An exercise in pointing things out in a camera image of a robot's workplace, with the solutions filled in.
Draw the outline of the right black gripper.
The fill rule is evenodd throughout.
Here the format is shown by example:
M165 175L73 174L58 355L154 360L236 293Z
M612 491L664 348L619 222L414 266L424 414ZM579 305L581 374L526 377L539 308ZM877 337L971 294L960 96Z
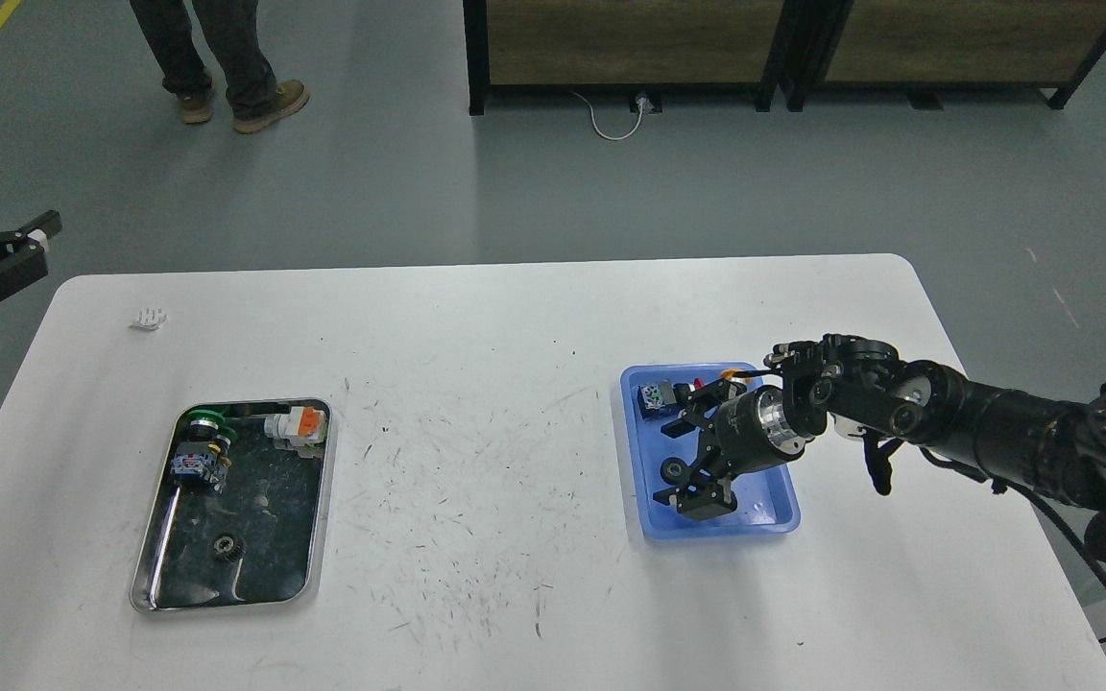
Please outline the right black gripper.
M737 477L802 458L815 437L795 432L784 410L784 391L749 391L749 384L747 379L671 384L677 415L661 426L662 436L680 438L692 430L711 430L714 441L699 450L693 463L682 459L690 477L678 486L664 483L654 491L654 502L697 522L718 519L738 506Z

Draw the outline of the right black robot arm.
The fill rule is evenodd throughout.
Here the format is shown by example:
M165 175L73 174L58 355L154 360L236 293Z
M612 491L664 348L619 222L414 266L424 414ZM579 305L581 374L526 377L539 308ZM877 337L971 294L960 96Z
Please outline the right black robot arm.
M651 491L684 517L734 512L738 477L802 458L834 423L863 444L881 498L893 490L891 456L916 447L931 465L995 494L1016 491L1106 589L1106 383L1088 404L1048 399L902 360L885 342L825 334L774 345L760 369L644 383L632 399L664 437L697 439L692 458L662 460L662 486Z

